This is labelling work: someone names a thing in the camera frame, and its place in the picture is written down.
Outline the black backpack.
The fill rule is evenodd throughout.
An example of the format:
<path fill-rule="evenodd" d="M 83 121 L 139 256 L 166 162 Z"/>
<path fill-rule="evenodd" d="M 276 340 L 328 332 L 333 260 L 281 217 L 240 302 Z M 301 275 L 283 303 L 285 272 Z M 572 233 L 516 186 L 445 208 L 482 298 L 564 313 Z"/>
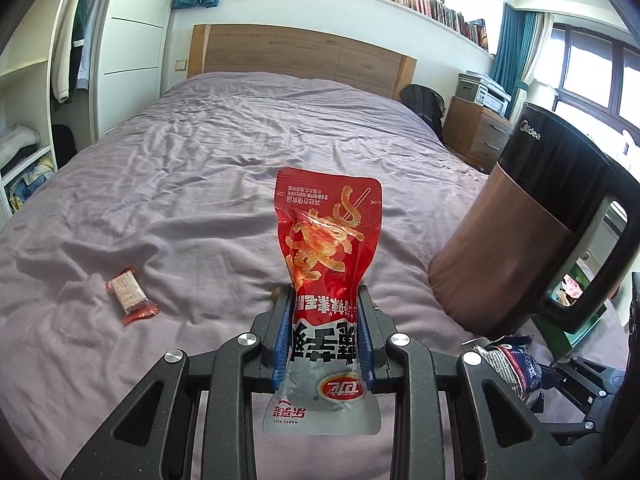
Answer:
<path fill-rule="evenodd" d="M 429 125 L 439 140 L 442 140 L 442 120 L 446 110 L 442 96 L 420 84 L 408 84 L 399 95 L 400 102 Z"/>

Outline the clear red cracker packet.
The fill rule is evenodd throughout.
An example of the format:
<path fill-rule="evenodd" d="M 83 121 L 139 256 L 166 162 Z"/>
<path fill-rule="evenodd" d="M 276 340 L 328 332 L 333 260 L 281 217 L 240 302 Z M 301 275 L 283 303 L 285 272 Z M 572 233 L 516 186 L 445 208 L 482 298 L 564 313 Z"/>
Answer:
<path fill-rule="evenodd" d="M 122 270 L 105 283 L 105 288 L 114 295 L 122 307 L 124 325 L 152 318 L 160 313 L 158 305 L 146 296 L 140 286 L 133 268 Z"/>

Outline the wooden headboard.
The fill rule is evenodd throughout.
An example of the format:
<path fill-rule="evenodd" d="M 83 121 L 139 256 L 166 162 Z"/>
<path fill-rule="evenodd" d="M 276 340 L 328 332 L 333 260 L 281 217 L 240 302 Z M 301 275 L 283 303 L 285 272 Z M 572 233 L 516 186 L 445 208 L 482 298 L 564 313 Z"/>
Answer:
<path fill-rule="evenodd" d="M 416 59 L 342 36 L 295 27 L 198 24 L 186 76 L 267 72 L 349 84 L 398 101 L 412 84 Z"/>

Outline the wooden nightstand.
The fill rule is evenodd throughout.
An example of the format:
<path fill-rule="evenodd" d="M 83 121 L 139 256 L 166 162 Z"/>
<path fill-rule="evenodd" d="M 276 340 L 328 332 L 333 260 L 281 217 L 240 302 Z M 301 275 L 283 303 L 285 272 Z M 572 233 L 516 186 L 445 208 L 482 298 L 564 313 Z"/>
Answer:
<path fill-rule="evenodd" d="M 490 174 L 511 131 L 510 122 L 489 108 L 453 96 L 442 127 L 442 143 L 466 164 Z"/>

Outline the red white spicy snack pouch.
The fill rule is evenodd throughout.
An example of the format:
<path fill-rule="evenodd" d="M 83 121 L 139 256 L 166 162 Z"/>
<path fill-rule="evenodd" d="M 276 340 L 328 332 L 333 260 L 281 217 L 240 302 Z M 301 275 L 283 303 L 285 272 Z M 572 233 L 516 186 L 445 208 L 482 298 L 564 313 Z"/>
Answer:
<path fill-rule="evenodd" d="M 382 224 L 372 178 L 284 168 L 277 174 L 278 240 L 295 292 L 285 375 L 267 434 L 377 434 L 378 401 L 358 358 L 358 287 Z"/>

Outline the grey printer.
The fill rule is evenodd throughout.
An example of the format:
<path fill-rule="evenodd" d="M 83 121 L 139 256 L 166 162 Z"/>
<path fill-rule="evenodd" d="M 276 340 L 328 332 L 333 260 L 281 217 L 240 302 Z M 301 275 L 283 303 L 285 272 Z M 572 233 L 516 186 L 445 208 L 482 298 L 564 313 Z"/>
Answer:
<path fill-rule="evenodd" d="M 506 109 L 511 102 L 510 94 L 500 84 L 485 74 L 470 70 L 458 75 L 456 97 L 487 107 L 501 117 L 506 116 Z"/>

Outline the purple bed sheet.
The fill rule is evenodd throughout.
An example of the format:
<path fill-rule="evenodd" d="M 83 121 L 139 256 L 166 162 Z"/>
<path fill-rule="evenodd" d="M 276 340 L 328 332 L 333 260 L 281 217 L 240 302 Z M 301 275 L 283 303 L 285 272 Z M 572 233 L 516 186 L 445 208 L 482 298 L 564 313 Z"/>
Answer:
<path fill-rule="evenodd" d="M 470 334 L 427 269 L 485 176 L 402 104 L 334 81 L 205 74 L 86 148 L 1 232 L 1 474 L 57 479 L 170 349 L 218 348 L 288 281 L 279 169 L 375 178 L 364 280 L 403 332 L 457 354 Z M 160 308 L 122 324 L 105 283 L 127 268 Z"/>

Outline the blue silver snack bag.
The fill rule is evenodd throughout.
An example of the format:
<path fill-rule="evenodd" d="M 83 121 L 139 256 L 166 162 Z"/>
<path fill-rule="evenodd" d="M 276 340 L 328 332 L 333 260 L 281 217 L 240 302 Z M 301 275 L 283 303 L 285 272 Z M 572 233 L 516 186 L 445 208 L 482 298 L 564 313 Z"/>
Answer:
<path fill-rule="evenodd" d="M 544 411 L 542 369 L 530 353 L 532 335 L 504 336 L 494 341 L 478 337 L 462 344 L 478 353 L 535 414 Z"/>

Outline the cream hanging garment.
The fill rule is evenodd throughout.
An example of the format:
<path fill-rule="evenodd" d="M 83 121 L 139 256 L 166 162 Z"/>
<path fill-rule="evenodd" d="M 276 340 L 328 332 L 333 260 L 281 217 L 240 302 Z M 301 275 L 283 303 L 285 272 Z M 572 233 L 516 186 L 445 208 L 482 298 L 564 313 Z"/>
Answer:
<path fill-rule="evenodd" d="M 51 91 L 59 103 L 70 96 L 70 57 L 73 29 L 79 0 L 62 0 L 53 34 L 51 58 Z"/>

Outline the teal curtain right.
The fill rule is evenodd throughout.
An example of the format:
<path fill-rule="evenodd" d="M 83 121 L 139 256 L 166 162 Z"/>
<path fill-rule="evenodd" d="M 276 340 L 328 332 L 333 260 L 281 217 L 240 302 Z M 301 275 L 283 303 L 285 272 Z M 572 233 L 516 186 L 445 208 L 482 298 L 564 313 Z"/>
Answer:
<path fill-rule="evenodd" d="M 525 76 L 534 62 L 543 28 L 544 14 L 503 5 L 498 49 L 489 76 L 511 98 L 506 118 L 511 117 L 518 92 L 527 88 Z"/>

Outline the pink cartoon character packet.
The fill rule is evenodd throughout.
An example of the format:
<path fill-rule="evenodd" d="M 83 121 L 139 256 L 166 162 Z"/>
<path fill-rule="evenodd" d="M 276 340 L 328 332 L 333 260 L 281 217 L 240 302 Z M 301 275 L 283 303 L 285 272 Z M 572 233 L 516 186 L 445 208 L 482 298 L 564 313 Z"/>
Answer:
<path fill-rule="evenodd" d="M 570 274 L 565 274 L 552 292 L 552 298 L 563 307 L 570 307 L 580 296 L 582 296 L 582 286 Z"/>

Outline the white open wardrobe shelf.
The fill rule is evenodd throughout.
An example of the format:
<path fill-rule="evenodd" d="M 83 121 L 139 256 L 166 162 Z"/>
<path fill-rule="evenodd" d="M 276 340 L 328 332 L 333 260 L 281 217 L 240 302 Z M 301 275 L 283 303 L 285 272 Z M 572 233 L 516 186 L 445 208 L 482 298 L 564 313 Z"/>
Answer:
<path fill-rule="evenodd" d="M 52 124 L 59 103 L 51 91 L 53 34 L 62 0 L 35 0 L 1 55 L 1 222 L 34 187 L 77 153 L 68 131 Z"/>

